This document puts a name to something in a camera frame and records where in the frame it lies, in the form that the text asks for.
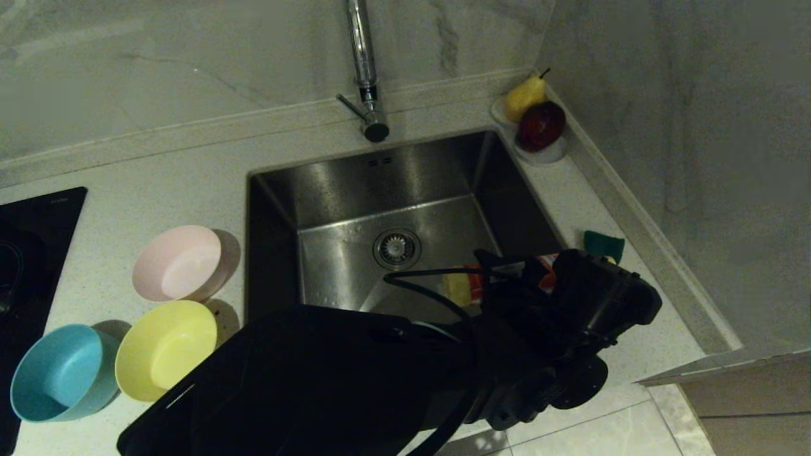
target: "sponge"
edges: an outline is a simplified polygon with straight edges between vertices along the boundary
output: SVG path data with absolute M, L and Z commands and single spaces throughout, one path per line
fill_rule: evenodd
M 608 256 L 617 263 L 622 260 L 622 251 L 625 249 L 625 239 L 612 238 L 596 231 L 586 231 L 583 236 L 586 252 L 594 256 Z

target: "pear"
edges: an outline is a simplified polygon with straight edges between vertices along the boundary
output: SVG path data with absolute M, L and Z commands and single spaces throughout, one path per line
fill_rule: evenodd
M 551 68 L 540 76 L 530 76 L 504 97 L 504 115 L 513 122 L 521 120 L 526 110 L 532 105 L 543 102 L 546 98 L 547 81 L 543 78 Z

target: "sink drain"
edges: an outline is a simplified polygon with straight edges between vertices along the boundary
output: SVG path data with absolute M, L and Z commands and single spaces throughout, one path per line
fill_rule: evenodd
M 377 264 L 392 271 L 408 269 L 419 260 L 422 244 L 416 234 L 402 228 L 386 230 L 375 239 Z

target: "faucet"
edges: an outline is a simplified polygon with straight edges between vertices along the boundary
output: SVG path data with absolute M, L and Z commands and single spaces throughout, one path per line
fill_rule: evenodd
M 366 0 L 346 0 L 346 12 L 349 18 L 352 54 L 357 74 L 354 82 L 360 91 L 363 107 L 357 107 L 340 93 L 336 95 L 336 98 L 363 121 L 361 132 L 366 139 L 379 143 L 388 136 L 388 125 L 386 125 L 383 106 L 377 97 L 375 52 L 371 47 Z

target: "apple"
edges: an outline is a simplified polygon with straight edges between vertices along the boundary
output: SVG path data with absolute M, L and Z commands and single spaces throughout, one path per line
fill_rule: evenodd
M 515 142 L 527 152 L 538 152 L 557 141 L 566 127 L 566 113 L 552 101 L 531 106 L 518 123 Z

